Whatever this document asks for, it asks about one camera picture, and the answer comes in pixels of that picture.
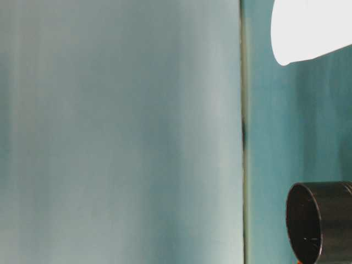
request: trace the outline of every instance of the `light blue panel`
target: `light blue panel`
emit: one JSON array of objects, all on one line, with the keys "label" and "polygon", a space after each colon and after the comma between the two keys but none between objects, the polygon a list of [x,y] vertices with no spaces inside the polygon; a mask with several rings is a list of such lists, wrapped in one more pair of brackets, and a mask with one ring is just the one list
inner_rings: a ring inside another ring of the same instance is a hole
[{"label": "light blue panel", "polygon": [[352,49],[280,66],[272,7],[272,0],[244,0],[241,10],[249,264],[295,263],[285,229],[294,182],[352,179]]},{"label": "light blue panel", "polygon": [[0,262],[243,262],[238,1],[2,0]]}]

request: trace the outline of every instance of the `teal background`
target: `teal background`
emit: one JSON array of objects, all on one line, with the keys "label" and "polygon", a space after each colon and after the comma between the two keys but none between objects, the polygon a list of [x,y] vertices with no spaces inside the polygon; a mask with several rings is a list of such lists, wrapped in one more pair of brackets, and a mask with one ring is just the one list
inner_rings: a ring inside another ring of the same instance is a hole
[{"label": "teal background", "polygon": [[0,3],[0,262],[242,263],[238,1]]},{"label": "teal background", "polygon": [[285,230],[294,182],[352,179],[352,49],[280,66],[272,0],[241,3],[247,263],[296,263]]}]

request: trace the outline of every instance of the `black cylindrical object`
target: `black cylindrical object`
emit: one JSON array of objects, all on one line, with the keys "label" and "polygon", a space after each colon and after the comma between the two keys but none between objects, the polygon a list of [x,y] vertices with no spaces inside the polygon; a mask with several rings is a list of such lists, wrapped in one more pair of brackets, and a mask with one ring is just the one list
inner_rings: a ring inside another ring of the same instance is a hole
[{"label": "black cylindrical object", "polygon": [[352,183],[297,183],[286,204],[286,225],[303,264],[352,262]]}]

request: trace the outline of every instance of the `white object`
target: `white object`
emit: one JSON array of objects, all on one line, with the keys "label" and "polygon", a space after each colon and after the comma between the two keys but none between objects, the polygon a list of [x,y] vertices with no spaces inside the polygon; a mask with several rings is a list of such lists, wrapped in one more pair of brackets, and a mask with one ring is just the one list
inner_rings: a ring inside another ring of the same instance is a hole
[{"label": "white object", "polygon": [[271,42],[281,65],[352,44],[352,0],[275,0]]}]

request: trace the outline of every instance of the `teal wall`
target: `teal wall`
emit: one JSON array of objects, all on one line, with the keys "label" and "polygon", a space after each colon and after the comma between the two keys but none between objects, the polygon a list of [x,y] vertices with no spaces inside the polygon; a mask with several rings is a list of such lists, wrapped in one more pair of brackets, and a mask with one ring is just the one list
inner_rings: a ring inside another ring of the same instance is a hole
[{"label": "teal wall", "polygon": [[243,262],[238,5],[1,1],[1,263]]},{"label": "teal wall", "polygon": [[295,263],[285,231],[294,182],[352,180],[352,48],[280,66],[272,0],[244,0],[248,264]]}]

